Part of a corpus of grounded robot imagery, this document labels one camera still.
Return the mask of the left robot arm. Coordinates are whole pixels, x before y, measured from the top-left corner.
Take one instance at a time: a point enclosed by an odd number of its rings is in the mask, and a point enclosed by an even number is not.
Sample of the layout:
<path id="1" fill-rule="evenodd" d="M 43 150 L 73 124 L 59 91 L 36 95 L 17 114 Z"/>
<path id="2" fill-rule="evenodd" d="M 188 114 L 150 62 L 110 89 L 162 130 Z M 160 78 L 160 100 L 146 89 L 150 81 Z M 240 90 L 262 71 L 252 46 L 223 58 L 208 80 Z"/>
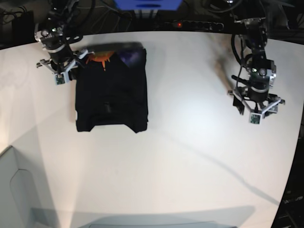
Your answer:
<path id="1" fill-rule="evenodd" d="M 284 99 L 269 91 L 276 79 L 276 65 L 266 57 L 267 33 L 264 22 L 266 12 L 260 0 L 231 0 L 231 13 L 235 23 L 245 27 L 245 34 L 239 35 L 241 51 L 235 47 L 235 35 L 231 38 L 233 54 L 241 69 L 248 73 L 248 79 L 232 75 L 236 85 L 229 93 L 234 97 L 233 105 L 240 114 L 250 112 L 250 120 L 255 123 L 276 114 Z"/>

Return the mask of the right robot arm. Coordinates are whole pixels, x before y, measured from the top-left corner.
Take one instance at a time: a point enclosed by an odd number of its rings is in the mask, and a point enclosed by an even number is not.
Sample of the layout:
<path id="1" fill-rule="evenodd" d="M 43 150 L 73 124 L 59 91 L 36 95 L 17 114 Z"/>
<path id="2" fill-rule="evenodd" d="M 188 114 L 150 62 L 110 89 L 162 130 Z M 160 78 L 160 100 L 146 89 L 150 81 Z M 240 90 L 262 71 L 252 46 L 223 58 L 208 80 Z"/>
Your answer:
<path id="1" fill-rule="evenodd" d="M 70 47 L 83 37 L 73 34 L 72 19 L 78 3 L 77 0 L 52 0 L 46 21 L 35 26 L 34 38 L 49 54 L 49 59 L 40 60 L 36 67 L 48 68 L 56 78 L 68 77 L 69 71 L 80 63 L 80 55 Z"/>

